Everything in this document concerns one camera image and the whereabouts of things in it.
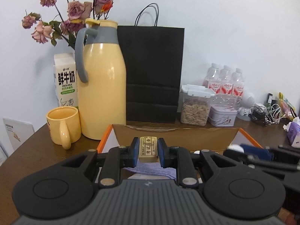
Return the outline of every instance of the plastic water bottle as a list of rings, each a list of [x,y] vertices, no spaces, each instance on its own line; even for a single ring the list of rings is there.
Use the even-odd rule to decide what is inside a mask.
[[[243,78],[243,71],[237,68],[236,71],[232,74],[232,80],[233,80],[232,95],[235,100],[234,108],[239,109],[243,92],[244,92],[244,85],[245,85],[245,80]]]
[[[220,89],[220,98],[222,99],[222,105],[232,106],[232,89],[233,89],[233,80],[231,77],[231,69],[229,66],[224,65],[224,68],[220,71],[221,79],[221,89]]]
[[[222,100],[220,98],[221,80],[219,73],[219,65],[212,63],[211,67],[207,70],[206,77],[204,78],[202,86],[212,89],[215,92],[215,97],[212,100],[212,104],[220,105]]]

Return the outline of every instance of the wooden table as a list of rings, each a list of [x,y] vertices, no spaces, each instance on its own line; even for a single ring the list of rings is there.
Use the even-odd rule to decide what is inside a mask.
[[[128,121],[127,125],[170,127],[170,128],[198,128],[176,121],[174,124],[145,123]],[[261,127],[253,122],[236,119],[235,127],[243,128],[262,146],[287,145],[288,139],[282,124]],[[0,224],[11,224],[18,213],[11,199],[14,185],[23,177],[60,162],[72,155],[88,149],[95,149],[99,141],[91,140],[82,135],[71,149],[65,151],[61,146],[55,145],[50,138],[48,127],[45,124],[23,145],[21,145],[0,167]]]

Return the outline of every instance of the gray thermos handle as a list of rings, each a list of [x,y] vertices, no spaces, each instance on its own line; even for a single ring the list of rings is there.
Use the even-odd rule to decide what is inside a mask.
[[[83,43],[84,38],[86,35],[93,35],[94,37],[97,36],[98,31],[91,29],[91,28],[83,28],[78,31],[76,42],[75,42],[75,62],[76,62],[76,69],[79,76],[79,79],[82,83],[87,83],[89,81],[88,73],[84,69],[83,64]]]

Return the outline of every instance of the yellow mug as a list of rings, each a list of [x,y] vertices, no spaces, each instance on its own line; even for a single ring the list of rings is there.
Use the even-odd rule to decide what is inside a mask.
[[[67,150],[71,143],[80,139],[81,126],[77,108],[60,106],[49,111],[46,117],[50,136],[55,144]]]

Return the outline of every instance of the white cable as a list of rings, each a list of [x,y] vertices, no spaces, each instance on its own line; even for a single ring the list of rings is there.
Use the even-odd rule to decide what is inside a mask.
[[[266,122],[267,124],[278,124],[280,122],[280,119],[284,118],[285,114],[281,116],[281,108],[278,104],[274,104],[272,106],[269,106],[267,108],[267,114],[266,114]]]

